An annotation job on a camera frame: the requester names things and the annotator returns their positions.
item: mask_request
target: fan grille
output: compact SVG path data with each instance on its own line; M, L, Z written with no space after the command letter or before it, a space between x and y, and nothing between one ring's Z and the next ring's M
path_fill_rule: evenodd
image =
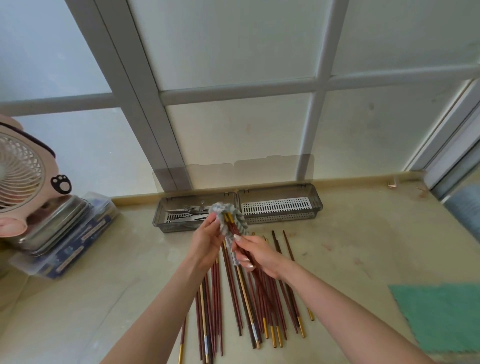
M34 198L43 186L44 166L27 144L0 133L0 212Z

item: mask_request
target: clear plastic box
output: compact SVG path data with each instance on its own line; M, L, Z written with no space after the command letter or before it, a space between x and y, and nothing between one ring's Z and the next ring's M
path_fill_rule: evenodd
M311 183L240 190L237 199L248 224L315 218L324 207Z
M175 213L175 210L184 209L187 206L200 206L206 208L219 201L226 204L235 204L236 194L235 192L225 192L164 197L158 203L152 223L154 226L160 228L162 232L195 230L201 225L204 219L175 222L175 218L179 218L179 216L175 216L178 215Z
M52 250L41 256L17 252L9 263L30 276L55 279L61 276L110 226L119 211L101 194L88 192L83 199L92 207Z

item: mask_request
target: person's right arm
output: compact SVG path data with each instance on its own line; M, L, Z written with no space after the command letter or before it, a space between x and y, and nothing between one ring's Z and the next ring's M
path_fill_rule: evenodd
M246 270L261 267L290 285L315 313L352 364L433 364L434 361L384 321L312 273L274 251L259 236L235 236L232 249ZM248 250L250 262L238 251Z

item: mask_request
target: hand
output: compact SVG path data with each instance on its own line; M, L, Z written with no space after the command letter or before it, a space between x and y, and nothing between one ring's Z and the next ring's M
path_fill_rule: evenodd
M287 258L273 250L260 236L234 235L234 238L235 241L232 244L232 251L237 254L237 259L245 270L251 272L255 267L260 267L272 278L281 278L281 266L287 261ZM242 254L239 247L248 250L254 261L251 262L244 254Z
M220 233L220 221L212 212L193 233L187 256L192 258L200 269L208 271L218 257L224 238Z

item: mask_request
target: beige baseboard ledge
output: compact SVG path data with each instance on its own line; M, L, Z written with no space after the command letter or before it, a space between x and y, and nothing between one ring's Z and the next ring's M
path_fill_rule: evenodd
M335 179L324 179L324 180L306 180L301 183L312 183L317 190L325 188L335 188L335 187L351 187L351 186L368 186L368 185L385 185L409 181L422 181L425 172L420 170L398 172L392 174L378 175L378 176L366 176L366 177L354 177L354 178L335 178ZM176 191L176 192L162 192L156 194L134 194L130 196L116 196L112 198L113 203L117 207L121 206L133 206L133 205L147 205L155 204L162 197L174 197L174 196L186 196L191 194L208 194L208 193L218 193L218 192L228 192L228 191L238 191L246 188L258 188L258 187L274 187L281 186L286 184L298 184L298 181L289 181L289 182L276 182L276 183L263 183L263 184L252 184L252 185L243 185L243 186L228 186L228 187L217 187L217 188L208 188L208 189L199 189L191 191Z

